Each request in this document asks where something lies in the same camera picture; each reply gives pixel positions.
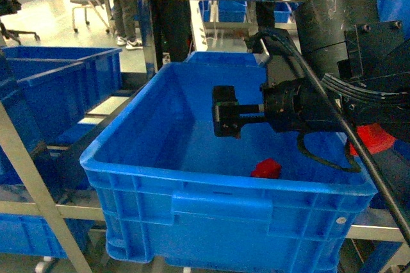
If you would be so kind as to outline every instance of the red block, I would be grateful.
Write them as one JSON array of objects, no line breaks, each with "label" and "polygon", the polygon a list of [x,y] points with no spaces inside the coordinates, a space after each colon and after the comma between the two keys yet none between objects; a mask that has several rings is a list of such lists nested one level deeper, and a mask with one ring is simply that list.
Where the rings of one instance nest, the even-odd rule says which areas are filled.
[{"label": "red block", "polygon": [[279,163],[269,158],[258,163],[255,170],[250,173],[250,176],[255,178],[279,179],[281,169],[282,166]]}]

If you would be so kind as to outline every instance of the black cable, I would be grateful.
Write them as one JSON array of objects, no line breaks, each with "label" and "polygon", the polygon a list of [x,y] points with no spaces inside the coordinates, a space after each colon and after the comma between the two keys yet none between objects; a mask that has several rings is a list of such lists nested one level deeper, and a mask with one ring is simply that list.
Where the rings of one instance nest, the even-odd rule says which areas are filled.
[{"label": "black cable", "polygon": [[307,156],[308,158],[321,163],[325,166],[332,167],[334,169],[341,170],[343,172],[361,172],[360,165],[354,160],[354,157],[350,154],[350,143],[346,142],[345,144],[345,157],[348,163],[350,164],[350,168],[347,167],[342,167],[338,164],[335,164],[333,162],[327,161],[319,156],[314,155],[309,151],[309,149],[306,148],[305,142],[304,142],[304,137],[305,135],[310,134],[310,132],[300,132],[297,135],[297,149],[302,153],[303,155]]},{"label": "black cable", "polygon": [[356,87],[346,83],[330,74],[325,74],[322,82],[329,90],[339,92],[351,99],[358,99],[362,102],[378,104],[403,105],[408,104],[409,94],[407,92],[376,92],[364,88]]},{"label": "black cable", "polygon": [[369,153],[368,149],[364,145],[363,141],[360,139],[357,131],[340,113],[339,108],[335,104],[333,104],[332,101],[329,99],[325,88],[323,87],[321,81],[319,80],[313,69],[309,66],[307,61],[299,53],[296,47],[288,40],[288,38],[282,36],[281,34],[275,31],[267,29],[265,31],[257,33],[253,36],[252,39],[254,39],[255,42],[259,42],[263,37],[270,37],[281,43],[284,46],[284,48],[287,49],[294,56],[298,64],[302,67],[305,76],[311,82],[313,88],[320,94],[324,103],[327,105],[327,107],[330,109],[330,111],[333,113],[333,115],[340,123],[340,126],[346,133],[348,139],[356,148],[357,153],[359,154],[363,163],[366,165],[366,168],[369,171],[369,175],[372,177],[377,189],[383,195],[383,198],[386,201],[386,204],[395,222],[400,228],[404,239],[410,246],[410,225],[408,222],[407,212],[396,201],[395,197],[393,196],[393,189],[391,188],[390,184],[382,177],[379,167],[377,166],[372,155]]},{"label": "black cable", "polygon": [[358,87],[346,85],[346,83],[342,82],[342,80],[339,80],[337,78],[330,78],[329,76],[324,76],[322,82],[324,82],[326,85],[332,85],[338,90],[344,90],[349,94],[363,97],[363,99],[375,99],[377,101],[380,101],[381,103],[383,103],[384,101],[403,103],[407,96],[407,93],[387,93],[373,91],[364,92],[362,90],[357,90]]},{"label": "black cable", "polygon": [[327,83],[326,81],[323,81],[323,84],[328,90],[332,92],[336,92],[337,94],[340,94],[343,97],[346,97],[346,98],[349,98],[355,101],[360,101],[363,103],[375,103],[375,104],[387,105],[387,106],[403,106],[403,105],[408,104],[408,103],[404,103],[402,100],[399,101],[398,99],[392,99],[392,98],[379,99],[379,98],[368,97],[368,96],[360,95],[356,93],[353,94],[352,92],[349,92],[349,90],[345,88],[336,87],[332,83]]}]

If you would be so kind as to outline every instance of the metal pole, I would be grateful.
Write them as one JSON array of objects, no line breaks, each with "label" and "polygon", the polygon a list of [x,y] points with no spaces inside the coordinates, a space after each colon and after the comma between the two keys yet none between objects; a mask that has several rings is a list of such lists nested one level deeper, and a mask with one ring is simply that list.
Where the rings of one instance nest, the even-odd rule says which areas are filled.
[{"label": "metal pole", "polygon": [[143,45],[145,66],[147,67],[147,80],[149,81],[158,72],[156,61],[154,27],[152,24],[151,4],[149,0],[138,1],[138,19]]},{"label": "metal pole", "polygon": [[40,213],[61,243],[74,268],[78,273],[92,273],[2,103],[0,103],[0,131],[0,146],[34,199]]}]

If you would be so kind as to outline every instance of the office chair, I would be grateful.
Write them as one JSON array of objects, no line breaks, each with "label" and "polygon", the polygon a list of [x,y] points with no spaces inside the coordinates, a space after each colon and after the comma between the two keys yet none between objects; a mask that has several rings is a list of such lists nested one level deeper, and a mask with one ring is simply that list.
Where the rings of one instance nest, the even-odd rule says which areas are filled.
[{"label": "office chair", "polygon": [[[0,16],[15,14],[19,10],[21,10],[21,4],[18,2],[18,0],[0,0]],[[20,35],[34,35],[35,40],[40,41],[40,36],[38,36],[35,31],[19,31],[16,29],[6,29],[6,26],[4,25],[4,23],[1,22],[1,19],[0,31],[1,35],[4,36],[5,39],[12,39],[16,41],[20,46]]]},{"label": "office chair", "polygon": [[74,30],[75,33],[78,33],[78,28],[76,27],[76,17],[75,17],[75,10],[79,8],[84,9],[84,19],[85,19],[85,24],[90,25],[90,22],[87,19],[87,9],[92,9],[95,14],[98,16],[98,18],[104,23],[105,25],[105,32],[109,33],[110,32],[110,26],[107,24],[107,22],[104,20],[102,15],[98,12],[96,6],[100,6],[102,9],[104,9],[104,0],[70,0],[70,3],[73,4],[78,4],[80,6],[73,7],[71,10],[72,14],[72,29]]}]

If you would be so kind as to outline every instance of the crate handle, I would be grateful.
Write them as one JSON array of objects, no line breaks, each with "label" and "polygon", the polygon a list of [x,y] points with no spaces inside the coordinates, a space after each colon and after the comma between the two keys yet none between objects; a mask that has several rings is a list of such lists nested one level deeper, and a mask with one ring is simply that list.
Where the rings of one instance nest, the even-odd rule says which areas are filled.
[{"label": "crate handle", "polygon": [[174,215],[191,214],[269,224],[272,212],[270,199],[237,197],[220,192],[205,194],[176,191],[172,195]]}]

